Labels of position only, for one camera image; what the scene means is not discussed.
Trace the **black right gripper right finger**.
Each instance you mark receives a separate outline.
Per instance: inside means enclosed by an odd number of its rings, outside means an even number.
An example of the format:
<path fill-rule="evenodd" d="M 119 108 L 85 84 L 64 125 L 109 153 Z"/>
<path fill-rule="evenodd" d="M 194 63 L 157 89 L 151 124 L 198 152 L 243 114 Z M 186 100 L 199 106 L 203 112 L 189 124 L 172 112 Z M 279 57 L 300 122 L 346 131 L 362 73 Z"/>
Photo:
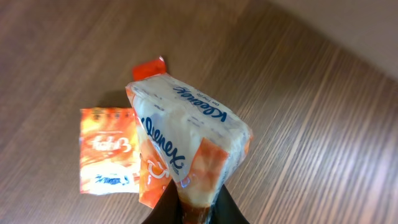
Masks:
<path fill-rule="evenodd" d="M 249 224 L 225 185 L 218 194 L 211 215 L 211 224 Z"/>

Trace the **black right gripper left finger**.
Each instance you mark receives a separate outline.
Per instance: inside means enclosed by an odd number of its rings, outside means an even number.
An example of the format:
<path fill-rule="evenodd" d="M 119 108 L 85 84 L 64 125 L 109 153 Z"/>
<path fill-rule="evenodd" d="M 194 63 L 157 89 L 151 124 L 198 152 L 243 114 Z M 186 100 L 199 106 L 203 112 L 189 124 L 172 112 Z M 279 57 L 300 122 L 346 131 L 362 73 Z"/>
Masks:
<path fill-rule="evenodd" d="M 170 181 L 156 206 L 142 224 L 182 224 L 182 208 L 174 181 Z"/>

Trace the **red chocolate wafer bar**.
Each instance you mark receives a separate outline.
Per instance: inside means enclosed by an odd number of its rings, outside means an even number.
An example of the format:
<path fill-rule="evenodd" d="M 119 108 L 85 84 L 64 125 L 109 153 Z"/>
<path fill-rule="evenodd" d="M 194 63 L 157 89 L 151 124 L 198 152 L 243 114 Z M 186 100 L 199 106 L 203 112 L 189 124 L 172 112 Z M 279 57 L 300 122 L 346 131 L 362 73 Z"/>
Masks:
<path fill-rule="evenodd" d="M 134 81 L 139 81 L 166 72 L 167 67 L 165 61 L 163 57 L 159 56 L 155 60 L 135 66 L 132 69 L 132 77 Z"/>

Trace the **small orange box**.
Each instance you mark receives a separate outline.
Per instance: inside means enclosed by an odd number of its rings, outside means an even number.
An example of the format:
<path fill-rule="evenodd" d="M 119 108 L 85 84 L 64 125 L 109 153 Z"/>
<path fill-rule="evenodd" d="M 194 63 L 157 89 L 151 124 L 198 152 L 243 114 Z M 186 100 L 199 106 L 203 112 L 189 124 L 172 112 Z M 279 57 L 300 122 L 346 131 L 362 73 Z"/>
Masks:
<path fill-rule="evenodd" d="M 80 113 L 80 192 L 138 193 L 141 159 L 133 109 L 86 108 Z"/>
<path fill-rule="evenodd" d="M 127 85 L 141 126 L 175 182 L 183 223 L 209 223 L 222 185 L 246 157 L 249 126 L 210 96 L 158 74 Z"/>

